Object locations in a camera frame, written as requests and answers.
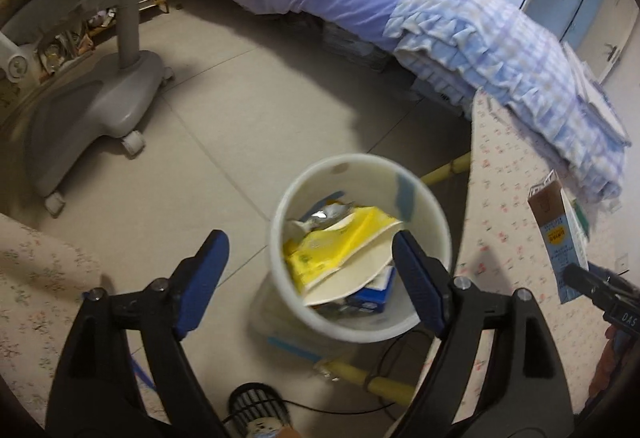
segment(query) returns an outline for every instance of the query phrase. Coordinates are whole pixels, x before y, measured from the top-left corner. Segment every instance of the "yellow table leg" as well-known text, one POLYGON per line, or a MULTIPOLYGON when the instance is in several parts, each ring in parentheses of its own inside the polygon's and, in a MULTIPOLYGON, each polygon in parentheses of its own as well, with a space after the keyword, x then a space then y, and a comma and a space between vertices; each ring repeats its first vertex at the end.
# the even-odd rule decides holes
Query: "yellow table leg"
POLYGON ((409 407, 411 400, 414 397, 415 386, 409 386, 383 376, 373 377, 369 381, 369 385, 365 386, 364 384, 367 381, 368 376, 367 372, 360 370, 351 364, 340 362, 339 360, 319 362, 316 367, 321 371, 334 374, 347 382, 351 382, 352 384, 356 384, 356 386, 365 388, 366 391, 369 391, 372 394, 381 396, 382 398, 392 402, 396 402, 396 404, 400 404, 404 407, 409 407))
POLYGON ((471 152, 459 156, 455 160, 444 164, 442 167, 438 167, 435 171, 431 171, 425 174, 420 180, 425 185, 434 185, 438 182, 442 182, 447 178, 451 178, 455 174, 460 174, 468 171, 471 168, 471 152))

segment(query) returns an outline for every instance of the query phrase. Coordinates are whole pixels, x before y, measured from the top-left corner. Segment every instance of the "blue gripper pad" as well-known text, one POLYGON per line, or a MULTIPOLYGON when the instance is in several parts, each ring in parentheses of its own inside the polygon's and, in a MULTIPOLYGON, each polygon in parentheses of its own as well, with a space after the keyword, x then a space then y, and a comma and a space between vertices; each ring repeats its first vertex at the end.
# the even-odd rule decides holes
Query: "blue gripper pad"
POLYGON ((180 296, 180 310, 174 326, 179 339, 200 324, 228 258, 229 238, 222 230, 212 231, 197 254, 189 258, 195 271, 180 296))
POLYGON ((408 230, 401 230, 394 236, 392 253, 398 274, 418 317, 437 337, 441 336, 446 328, 442 298, 427 272, 424 261, 433 259, 437 261, 438 266, 442 267, 442 264, 437 259, 425 255, 408 230))

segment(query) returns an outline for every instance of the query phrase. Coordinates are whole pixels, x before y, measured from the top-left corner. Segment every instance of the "plaid blanket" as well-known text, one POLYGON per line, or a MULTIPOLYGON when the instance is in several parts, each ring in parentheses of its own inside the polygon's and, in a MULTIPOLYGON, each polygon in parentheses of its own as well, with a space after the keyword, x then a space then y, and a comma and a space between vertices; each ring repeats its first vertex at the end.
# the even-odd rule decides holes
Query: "plaid blanket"
POLYGON ((553 34, 506 0, 399 0, 384 34, 398 61, 454 103, 484 88, 542 134, 597 199, 622 192, 625 146, 577 93, 553 34))

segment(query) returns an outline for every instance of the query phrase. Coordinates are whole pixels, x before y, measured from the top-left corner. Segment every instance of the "trash can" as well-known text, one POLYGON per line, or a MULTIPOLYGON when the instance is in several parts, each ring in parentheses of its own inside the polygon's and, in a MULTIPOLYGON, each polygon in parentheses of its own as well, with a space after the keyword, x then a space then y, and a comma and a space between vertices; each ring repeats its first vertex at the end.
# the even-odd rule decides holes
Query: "trash can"
POLYGON ((327 199, 376 206, 404 222, 428 256, 450 268, 449 225, 436 198, 418 177, 391 160, 370 154, 345 154, 313 164, 287 189, 271 222, 271 277, 282 300, 311 329, 345 342, 378 342, 394 338, 419 322, 399 277, 385 311, 367 316, 325 319, 303 304, 282 254, 284 222, 300 219, 327 199))

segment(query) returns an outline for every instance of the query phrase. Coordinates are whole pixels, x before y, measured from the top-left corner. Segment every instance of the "yellow plastic packaging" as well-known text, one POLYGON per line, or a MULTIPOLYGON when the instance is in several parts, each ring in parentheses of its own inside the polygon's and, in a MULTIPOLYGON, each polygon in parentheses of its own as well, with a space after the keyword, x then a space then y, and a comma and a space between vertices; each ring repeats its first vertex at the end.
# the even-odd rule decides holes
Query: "yellow plastic packaging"
POLYGON ((399 230, 399 224, 377 207, 357 207, 335 225, 308 233, 298 246, 287 242, 285 260, 298 291, 309 292, 392 226, 399 230))

